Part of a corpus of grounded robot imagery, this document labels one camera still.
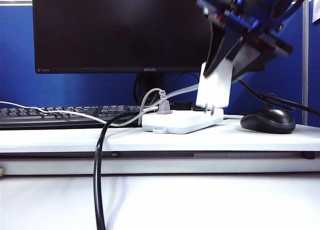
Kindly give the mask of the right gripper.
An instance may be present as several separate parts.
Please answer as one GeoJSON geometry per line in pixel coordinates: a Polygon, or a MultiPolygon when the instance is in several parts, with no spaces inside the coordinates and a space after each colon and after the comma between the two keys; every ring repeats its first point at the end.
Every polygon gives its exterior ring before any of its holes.
{"type": "MultiPolygon", "coordinates": [[[[290,16],[293,0],[197,0],[197,5],[217,26],[234,31],[212,31],[209,52],[203,71],[209,77],[221,61],[243,39],[254,43],[264,42],[277,52],[288,56],[293,48],[275,37],[271,31],[279,32],[283,22],[290,16]]],[[[244,44],[232,61],[232,81],[247,72],[259,72],[265,64],[277,57],[272,49],[259,51],[244,44]]]]}

